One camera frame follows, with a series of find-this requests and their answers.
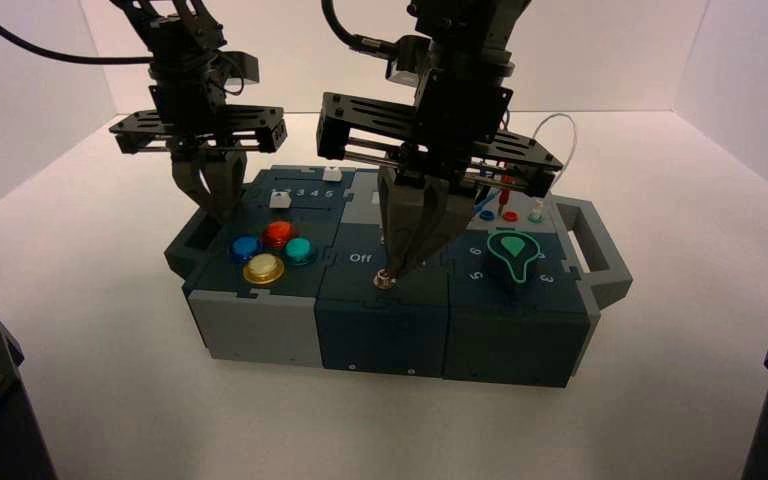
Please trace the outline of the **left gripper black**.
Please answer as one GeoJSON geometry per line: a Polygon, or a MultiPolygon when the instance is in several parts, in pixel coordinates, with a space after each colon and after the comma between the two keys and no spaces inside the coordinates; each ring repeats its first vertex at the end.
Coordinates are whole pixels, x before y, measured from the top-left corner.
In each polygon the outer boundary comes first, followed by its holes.
{"type": "Polygon", "coordinates": [[[151,85],[155,108],[134,112],[109,131],[125,154],[208,151],[205,160],[201,154],[172,154],[172,177],[201,209],[227,223],[241,198],[245,153],[275,153],[287,138],[281,107],[227,102],[248,84],[151,85]]]}

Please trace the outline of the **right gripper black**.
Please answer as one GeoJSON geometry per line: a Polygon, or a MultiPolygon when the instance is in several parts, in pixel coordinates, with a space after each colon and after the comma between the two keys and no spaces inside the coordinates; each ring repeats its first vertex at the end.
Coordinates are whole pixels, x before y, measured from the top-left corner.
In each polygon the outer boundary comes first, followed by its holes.
{"type": "Polygon", "coordinates": [[[319,116],[319,156],[391,167],[378,173],[388,277],[416,270],[466,230],[473,212],[471,196],[425,190],[424,177],[407,171],[545,194],[563,169],[537,140],[501,128],[512,90],[433,69],[419,93],[418,105],[406,105],[326,92],[319,116]]]}

